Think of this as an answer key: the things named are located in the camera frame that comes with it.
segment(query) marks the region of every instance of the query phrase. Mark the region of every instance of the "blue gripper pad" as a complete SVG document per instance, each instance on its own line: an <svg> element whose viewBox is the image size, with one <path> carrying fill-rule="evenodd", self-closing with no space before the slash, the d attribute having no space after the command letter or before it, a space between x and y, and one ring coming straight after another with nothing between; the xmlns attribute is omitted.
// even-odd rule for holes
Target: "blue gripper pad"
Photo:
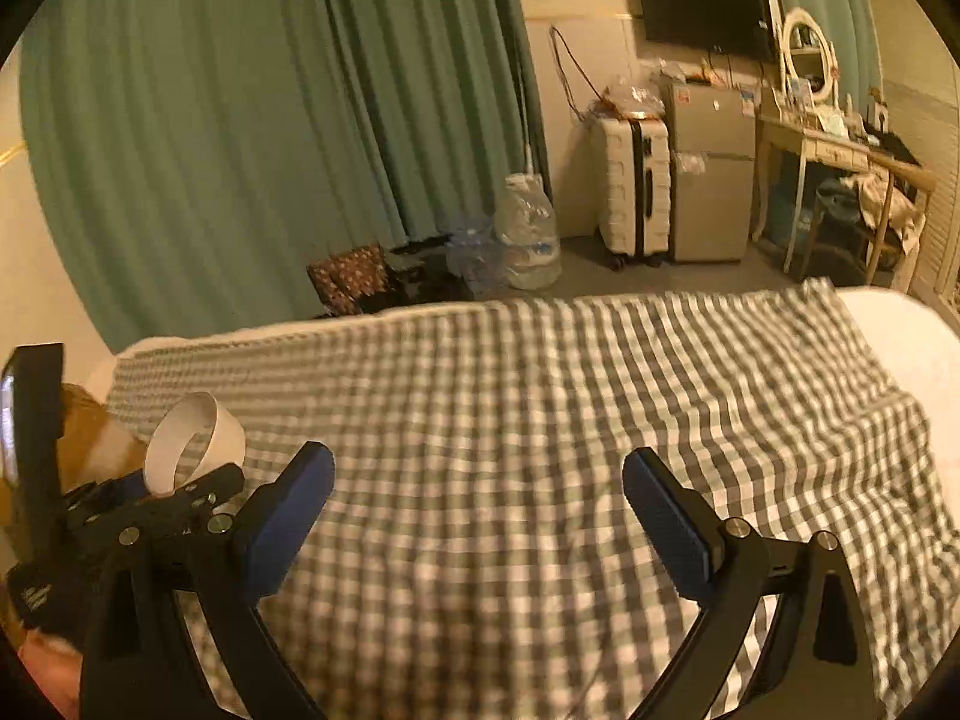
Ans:
<svg viewBox="0 0 960 720"><path fill-rule="evenodd" d="M333 492L333 454L306 442L269 485L261 485L237 514L232 548L240 562L244 600L255 604L280 589L296 553Z"/></svg>
<svg viewBox="0 0 960 720"><path fill-rule="evenodd" d="M635 449L623 461L623 491L680 597L706 603L715 566L698 525L715 528L719 518L711 509L715 523L709 515L703 517L703 507L709 509L703 498L681 487L649 447ZM699 499L699 506L693 497ZM688 505L695 510L690 512Z"/></svg>

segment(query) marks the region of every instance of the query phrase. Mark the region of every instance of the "sticker on refrigerator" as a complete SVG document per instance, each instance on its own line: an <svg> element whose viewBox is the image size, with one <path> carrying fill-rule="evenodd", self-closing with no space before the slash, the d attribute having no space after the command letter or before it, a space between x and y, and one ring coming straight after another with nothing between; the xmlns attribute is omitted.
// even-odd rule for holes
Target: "sticker on refrigerator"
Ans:
<svg viewBox="0 0 960 720"><path fill-rule="evenodd" d="M757 95L752 89L740 90L740 109L744 116L757 117Z"/></svg>

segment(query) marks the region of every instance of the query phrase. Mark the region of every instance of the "refrigerator door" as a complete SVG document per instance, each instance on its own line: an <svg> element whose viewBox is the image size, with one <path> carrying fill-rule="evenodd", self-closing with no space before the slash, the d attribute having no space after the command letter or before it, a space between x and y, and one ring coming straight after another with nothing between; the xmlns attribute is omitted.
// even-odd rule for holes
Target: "refrigerator door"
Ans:
<svg viewBox="0 0 960 720"><path fill-rule="evenodd" d="M707 171L677 172L673 258L740 260L750 232L754 161L707 156Z"/></svg>
<svg viewBox="0 0 960 720"><path fill-rule="evenodd" d="M740 90L674 84L670 92L670 137L674 151L755 157L754 105L744 100Z"/></svg>

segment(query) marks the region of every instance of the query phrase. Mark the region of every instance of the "black tv screen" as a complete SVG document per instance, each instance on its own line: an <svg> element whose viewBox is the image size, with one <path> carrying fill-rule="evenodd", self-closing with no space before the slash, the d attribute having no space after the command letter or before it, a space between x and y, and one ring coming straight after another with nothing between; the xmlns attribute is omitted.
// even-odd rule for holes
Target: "black tv screen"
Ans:
<svg viewBox="0 0 960 720"><path fill-rule="evenodd" d="M776 58L770 0L640 0L647 40L708 52Z"/></svg>

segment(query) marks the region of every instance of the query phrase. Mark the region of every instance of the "black cord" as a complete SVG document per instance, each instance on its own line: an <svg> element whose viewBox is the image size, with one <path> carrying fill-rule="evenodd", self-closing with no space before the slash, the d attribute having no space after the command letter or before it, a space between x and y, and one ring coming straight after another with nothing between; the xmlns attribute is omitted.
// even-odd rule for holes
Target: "black cord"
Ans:
<svg viewBox="0 0 960 720"><path fill-rule="evenodd" d="M584 122L587 120L587 116L580 112L577 107L576 100L573 98L573 90L570 88L570 81L566 77L566 71L563 69L563 62L560 61L560 47L557 45L557 38L560 38L560 42L563 43L563 47L566 50L566 53L573 60L573 64L580 71L580 75L584 76L584 81L587 81L589 87L593 90L594 95L597 95L597 100L601 100L600 93L597 91L597 88L593 85L593 81L590 80L586 71L580 66L580 63L577 61L577 57L573 55L573 52L570 50L568 42L566 42L563 33L555 27L555 25L550 25L549 32L547 33L550 37L550 47L553 49L553 59L557 63L557 74L560 76L560 83L563 84L563 93L566 95L566 104L570 106L570 110L576 115L579 121Z"/></svg>

